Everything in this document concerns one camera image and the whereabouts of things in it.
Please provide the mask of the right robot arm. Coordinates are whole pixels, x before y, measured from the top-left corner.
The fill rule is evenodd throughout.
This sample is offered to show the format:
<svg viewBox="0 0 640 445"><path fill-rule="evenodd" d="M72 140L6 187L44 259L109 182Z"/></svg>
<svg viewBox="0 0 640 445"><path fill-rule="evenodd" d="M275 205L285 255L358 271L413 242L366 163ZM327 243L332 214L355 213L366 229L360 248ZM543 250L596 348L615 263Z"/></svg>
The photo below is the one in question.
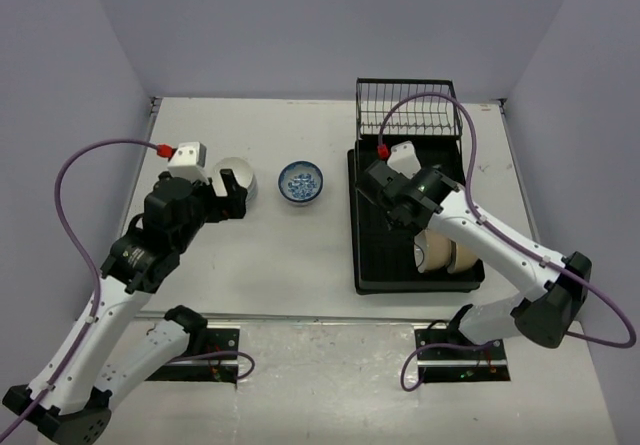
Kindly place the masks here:
<svg viewBox="0 0 640 445"><path fill-rule="evenodd" d="M435 231L469 249L517 289L508 299L465 306L455 315L446 333L454 356L467 358L487 342L516 335L545 348L561 344L587 297L588 257L564 256L524 237L469 201L467 190L436 168L424 167L407 178L376 161L356 188L391 227L412 234Z"/></svg>

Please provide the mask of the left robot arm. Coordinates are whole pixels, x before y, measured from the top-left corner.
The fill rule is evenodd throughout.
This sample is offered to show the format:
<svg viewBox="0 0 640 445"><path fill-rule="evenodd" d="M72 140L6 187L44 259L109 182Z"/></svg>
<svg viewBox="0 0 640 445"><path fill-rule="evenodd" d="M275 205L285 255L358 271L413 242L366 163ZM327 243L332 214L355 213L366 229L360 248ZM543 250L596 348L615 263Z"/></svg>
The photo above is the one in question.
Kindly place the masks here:
<svg viewBox="0 0 640 445"><path fill-rule="evenodd" d="M142 213L111 246L99 288L70 335L38 376L5 393L2 403L19 422L34 424L56 444L93 444L137 385L168 362L182 355L195 358L206 350L204 317L176 306L122 362L107 361L131 321L179 266L199 230L245 216L246 188L230 169L220 170L219 177L222 196L209 179L189 181L167 172L159 176Z"/></svg>

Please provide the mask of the black drain tray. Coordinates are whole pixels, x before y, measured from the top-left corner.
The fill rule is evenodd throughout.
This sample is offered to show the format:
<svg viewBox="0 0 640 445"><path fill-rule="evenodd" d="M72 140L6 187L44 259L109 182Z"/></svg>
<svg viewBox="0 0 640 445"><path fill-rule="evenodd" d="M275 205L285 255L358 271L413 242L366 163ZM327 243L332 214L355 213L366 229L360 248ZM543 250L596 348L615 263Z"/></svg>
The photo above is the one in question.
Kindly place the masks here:
<svg viewBox="0 0 640 445"><path fill-rule="evenodd" d="M414 259L414 236L392 230L381 212L355 188L358 176L377 158L377 137L363 135L347 152L351 240L356 292L469 293L485 279L477 261L470 269L449 274L445 268L421 273Z"/></svg>

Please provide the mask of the beige bowl front middle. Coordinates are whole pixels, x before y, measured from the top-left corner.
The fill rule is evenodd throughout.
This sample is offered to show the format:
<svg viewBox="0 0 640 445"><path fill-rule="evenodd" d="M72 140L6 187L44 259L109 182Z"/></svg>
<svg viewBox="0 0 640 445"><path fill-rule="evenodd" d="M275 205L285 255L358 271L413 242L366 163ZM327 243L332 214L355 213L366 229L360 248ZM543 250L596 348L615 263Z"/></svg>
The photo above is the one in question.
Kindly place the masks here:
<svg viewBox="0 0 640 445"><path fill-rule="evenodd" d="M445 236L426 229L414 237L414 260L419 273L447 267L452 259L452 242Z"/></svg>

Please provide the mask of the beige bowl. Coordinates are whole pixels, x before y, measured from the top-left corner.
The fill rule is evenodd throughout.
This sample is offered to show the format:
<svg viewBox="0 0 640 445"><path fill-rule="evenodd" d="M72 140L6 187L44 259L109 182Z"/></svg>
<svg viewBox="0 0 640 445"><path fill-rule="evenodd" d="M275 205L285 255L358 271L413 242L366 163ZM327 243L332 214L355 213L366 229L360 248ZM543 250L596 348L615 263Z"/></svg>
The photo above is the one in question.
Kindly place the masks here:
<svg viewBox="0 0 640 445"><path fill-rule="evenodd" d="M451 275L462 273L471 269L478 260L478 256L471 249L457 242L453 242L451 260L446 270Z"/></svg>
<svg viewBox="0 0 640 445"><path fill-rule="evenodd" d="M452 242L445 236L426 229L414 237L414 260L419 273L447 267L452 259Z"/></svg>

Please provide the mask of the beige bowl front right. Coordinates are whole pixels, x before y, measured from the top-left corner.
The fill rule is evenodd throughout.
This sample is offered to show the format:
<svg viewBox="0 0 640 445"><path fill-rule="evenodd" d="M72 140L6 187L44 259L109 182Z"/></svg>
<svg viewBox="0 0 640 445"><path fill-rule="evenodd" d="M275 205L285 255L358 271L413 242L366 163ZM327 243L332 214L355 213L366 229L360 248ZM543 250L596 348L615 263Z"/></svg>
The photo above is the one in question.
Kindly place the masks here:
<svg viewBox="0 0 640 445"><path fill-rule="evenodd" d="M451 275L462 273L471 269L478 260L478 256L471 249L457 242L453 242L451 260L446 270Z"/></svg>

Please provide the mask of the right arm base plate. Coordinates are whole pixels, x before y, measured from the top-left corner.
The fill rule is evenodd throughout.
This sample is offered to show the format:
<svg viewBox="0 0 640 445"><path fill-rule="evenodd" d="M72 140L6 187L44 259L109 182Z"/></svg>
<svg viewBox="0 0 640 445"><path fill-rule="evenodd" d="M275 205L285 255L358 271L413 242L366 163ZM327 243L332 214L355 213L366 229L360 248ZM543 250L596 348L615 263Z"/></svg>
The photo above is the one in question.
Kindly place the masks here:
<svg viewBox="0 0 640 445"><path fill-rule="evenodd" d="M504 343L494 341L481 351L433 348L417 357L419 380L431 383L508 382L511 380Z"/></svg>

